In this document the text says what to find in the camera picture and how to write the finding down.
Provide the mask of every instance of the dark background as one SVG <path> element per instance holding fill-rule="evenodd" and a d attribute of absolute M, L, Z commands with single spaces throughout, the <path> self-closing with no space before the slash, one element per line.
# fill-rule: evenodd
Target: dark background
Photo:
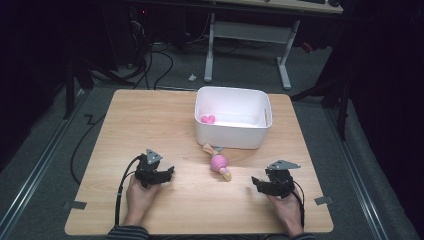
<path fill-rule="evenodd" d="M 335 47 L 326 66 L 335 73 L 330 78 L 348 75 L 349 98 L 370 147 L 423 237 L 423 2 L 362 0 L 342 4 L 345 15 L 376 21 L 368 27 L 351 26 L 345 32 L 337 24 L 305 22 L 295 46 L 307 42 L 314 48 Z M 72 54 L 80 51 L 111 70 L 134 62 L 131 28 L 120 27 L 125 26 L 120 22 L 127 17 L 125 10 L 115 15 L 96 5 L 76 6 L 46 1 L 0 3 L 1 169 L 54 101 L 66 79 L 66 64 Z M 153 12 L 149 17 L 161 21 L 152 21 L 160 23 L 152 25 L 152 31 L 181 47 L 188 40 L 185 32 L 199 34 L 206 19 L 205 13 Z M 339 37 L 343 42 L 335 41 Z M 343 74 L 348 63 L 353 70 Z"/>

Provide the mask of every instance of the black tape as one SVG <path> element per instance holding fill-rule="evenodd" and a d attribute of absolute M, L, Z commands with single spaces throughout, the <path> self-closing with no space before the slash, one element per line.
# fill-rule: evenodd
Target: black tape
<path fill-rule="evenodd" d="M 63 208 L 64 209 L 75 208 L 75 209 L 84 210 L 86 205 L 87 205 L 87 203 L 85 203 L 85 202 L 65 201 L 65 203 L 63 204 Z"/>
<path fill-rule="evenodd" d="M 324 203 L 328 205 L 328 204 L 332 204 L 334 202 L 333 198 L 330 197 L 330 196 L 323 196 L 323 197 L 320 197 L 320 198 L 315 198 L 314 200 L 315 200 L 315 203 L 317 205 L 321 205 L 321 204 L 324 204 Z"/>

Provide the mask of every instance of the pink ball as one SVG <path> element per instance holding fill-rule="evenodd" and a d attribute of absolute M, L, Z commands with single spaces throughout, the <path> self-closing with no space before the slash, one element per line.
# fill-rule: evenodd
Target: pink ball
<path fill-rule="evenodd" d="M 227 159 L 222 155 L 215 155 L 211 158 L 211 168 L 215 172 L 218 172 L 221 168 L 227 167 Z"/>
<path fill-rule="evenodd" d="M 215 123 L 215 116 L 214 115 L 202 116 L 200 118 L 200 122 L 207 123 L 207 124 L 214 124 Z"/>

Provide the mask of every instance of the metal bar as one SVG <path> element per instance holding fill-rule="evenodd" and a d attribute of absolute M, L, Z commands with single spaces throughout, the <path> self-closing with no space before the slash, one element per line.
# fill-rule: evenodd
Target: metal bar
<path fill-rule="evenodd" d="M 22 212 L 25 210 L 26 205 L 28 204 L 39 183 L 41 182 L 44 174 L 46 173 L 52 161 L 52 156 L 56 150 L 56 147 L 63 138 L 63 135 L 65 134 L 68 126 L 72 122 L 77 110 L 81 107 L 82 103 L 86 100 L 87 96 L 87 92 L 83 90 L 79 91 L 77 95 L 79 101 L 75 107 L 75 110 L 68 119 L 62 120 L 62 123 L 59 125 L 55 134 L 50 139 L 46 149 L 41 154 L 37 164 L 35 165 L 28 179 L 22 186 L 12 205 L 9 207 L 9 210 L 3 216 L 3 219 L 0 222 L 0 239 L 7 239 L 9 234 L 12 232 L 13 227 L 17 223 Z"/>
<path fill-rule="evenodd" d="M 374 202 L 368 194 L 365 184 L 362 181 L 361 174 L 359 173 L 356 167 L 355 161 L 353 160 L 349 147 L 345 141 L 341 140 L 338 134 L 336 117 L 329 109 L 324 109 L 323 111 L 327 117 L 327 120 L 333 126 L 331 129 L 333 130 L 334 136 L 337 138 L 339 146 L 344 154 L 348 174 L 352 179 L 353 188 L 355 189 L 356 195 L 358 196 L 359 203 L 361 204 L 362 210 L 364 211 L 365 218 L 368 221 L 370 229 L 374 235 L 374 239 L 388 239 L 383 224 L 380 221 L 380 217 L 378 216 Z"/>

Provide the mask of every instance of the desk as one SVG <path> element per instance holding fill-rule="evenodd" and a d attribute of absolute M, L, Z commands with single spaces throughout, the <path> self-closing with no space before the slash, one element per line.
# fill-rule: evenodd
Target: desk
<path fill-rule="evenodd" d="M 163 156 L 158 170 L 175 166 L 146 215 L 151 234 L 281 233 L 272 204 L 251 176 L 267 181 L 265 167 L 284 159 L 300 164 L 291 174 L 305 192 L 305 230 L 330 232 L 333 223 L 290 98 L 269 94 L 273 125 L 256 150 L 223 149 L 233 179 L 226 182 L 209 166 L 210 155 L 195 139 L 196 92 L 118 90 L 82 179 L 65 226 L 70 235 L 104 235 L 114 225 L 116 192 L 129 162 L 146 148 Z M 124 183 L 124 192 L 128 179 Z M 126 214 L 125 194 L 121 223 Z"/>
<path fill-rule="evenodd" d="M 215 2 L 224 2 L 232 4 L 245 4 L 256 7 L 266 8 L 283 8 L 296 11 L 312 11 L 320 13 L 337 13 L 341 14 L 343 9 L 332 7 L 326 2 L 325 4 L 309 3 L 296 0 L 273 0 L 273 1 L 260 1 L 260 0 L 218 0 Z M 281 82 L 283 88 L 286 90 L 291 89 L 291 83 L 286 69 L 286 61 L 296 37 L 300 21 L 295 20 L 291 27 L 272 27 L 256 24 L 245 24 L 227 21 L 215 21 L 215 14 L 211 14 L 210 28 L 209 28 L 209 49 L 206 57 L 205 67 L 205 82 L 212 81 L 213 72 L 213 43 L 215 37 L 262 41 L 270 43 L 284 44 L 284 49 L 281 52 L 281 57 L 277 58 L 277 66 L 280 72 Z"/>

